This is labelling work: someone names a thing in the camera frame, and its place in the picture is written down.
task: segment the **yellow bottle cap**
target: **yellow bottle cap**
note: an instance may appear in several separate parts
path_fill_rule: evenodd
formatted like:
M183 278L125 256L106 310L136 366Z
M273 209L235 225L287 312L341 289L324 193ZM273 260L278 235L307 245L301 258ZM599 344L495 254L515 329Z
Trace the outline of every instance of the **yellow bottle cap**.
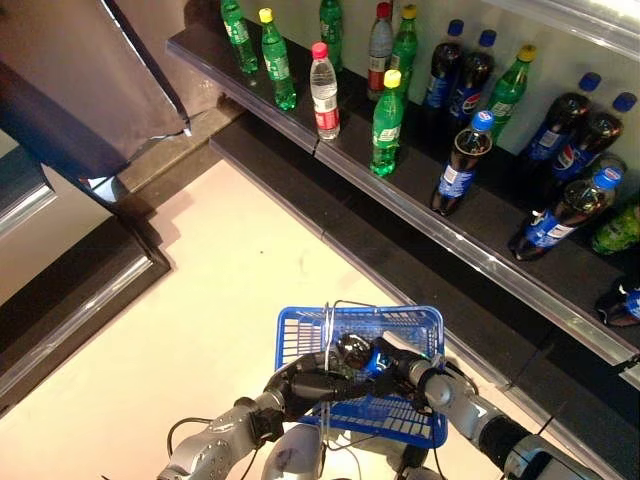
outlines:
M261 8L258 12L258 16L260 17L260 21L262 23L273 22L273 12L270 8Z
M521 62L533 62L536 58L536 47L533 45L523 45L518 52L518 60Z
M416 8L415 5L413 5L413 4L406 5L402 9L402 18L406 18L407 20L411 20L413 18L416 18L417 11L418 11L418 9Z
M387 70L384 72L384 86L387 88L397 88L400 85L402 74L398 70Z

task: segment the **white wall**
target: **white wall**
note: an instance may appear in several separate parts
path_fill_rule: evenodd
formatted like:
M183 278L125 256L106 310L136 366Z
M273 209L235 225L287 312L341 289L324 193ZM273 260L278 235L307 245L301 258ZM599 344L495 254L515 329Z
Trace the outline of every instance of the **white wall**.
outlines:
M281 33L307 48L319 40L318 7L320 0L239 0L245 15L258 21L258 10L271 7ZM399 24L402 5L395 1L394 24ZM519 47L533 43L538 58L532 64L529 88L511 122L500 137L499 144L517 153L535 132L553 99L576 88L587 71L602 75L594 100L610 105L622 91L639 95L640 64L603 47L533 20L491 6L480 0L417 0L418 54L409 97L421 103L431 64L431 52L446 32L449 21L461 18L465 22L463 41L473 47L485 28L498 32L494 46L495 76L501 75L513 61ZM375 19L377 0L342 0L344 42L343 59L350 70L361 75L367 71L369 30ZM495 78L490 81L490 93ZM623 197L637 191L640 185L640 105L625 116L625 133L611 148L627 162L630 172L625 179Z

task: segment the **blue bottle cap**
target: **blue bottle cap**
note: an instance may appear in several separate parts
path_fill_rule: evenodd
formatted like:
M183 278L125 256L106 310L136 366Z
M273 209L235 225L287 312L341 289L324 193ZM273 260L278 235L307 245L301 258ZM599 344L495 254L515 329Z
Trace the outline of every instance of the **blue bottle cap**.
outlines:
M449 22L449 30L447 30L447 33L452 37L457 37L458 35L462 34L463 28L464 22L459 18L456 18L455 20L451 20Z
M633 93L622 92L613 101L613 108L620 113L628 112L633 108L637 101L638 98Z
M495 43L497 35L495 30L483 30L478 43L483 47L491 47Z
M600 85L600 80L602 80L602 77L596 72L588 72L582 76L578 85L585 92L593 92Z
M493 127L493 113L489 110L482 110L476 113L471 120L471 128L479 132L486 132Z
M606 167L596 173L593 184L603 190L613 190L622 181L622 171L616 167Z

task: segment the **blue label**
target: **blue label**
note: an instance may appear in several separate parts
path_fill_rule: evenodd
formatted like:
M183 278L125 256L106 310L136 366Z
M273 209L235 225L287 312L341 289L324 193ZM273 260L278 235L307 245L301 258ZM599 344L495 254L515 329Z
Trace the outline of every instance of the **blue label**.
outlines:
M475 173L475 170L472 172L458 172L451 168L451 165L447 165L442 177L440 177L438 192L445 197L461 197L469 190Z
M524 234L536 247L551 248L574 230L560 224L549 210L545 210L527 226Z
M581 150L569 142L553 162L553 176L566 182L577 176L594 160L595 154Z
M527 156L535 162L548 160L562 147L568 136L566 133L552 132L543 124L529 143Z
M631 315L640 318L640 290L632 290L627 295L626 307Z
M451 99L449 112L456 118L468 120L476 108L478 100L480 100L479 88L456 88Z
M449 98L449 92L453 84L454 75L449 74L445 77L435 77L431 75L429 87L427 87L427 96L424 99L425 106L433 108L444 107Z

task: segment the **red label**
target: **red label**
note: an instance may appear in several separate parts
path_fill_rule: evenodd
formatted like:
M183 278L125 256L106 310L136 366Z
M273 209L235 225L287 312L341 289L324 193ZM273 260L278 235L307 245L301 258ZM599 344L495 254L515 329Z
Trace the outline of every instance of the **red label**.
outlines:
M384 72L369 70L369 88L374 92L384 90Z
M331 130L340 124L340 114L338 109L334 108L330 112L316 112L316 123L320 130Z

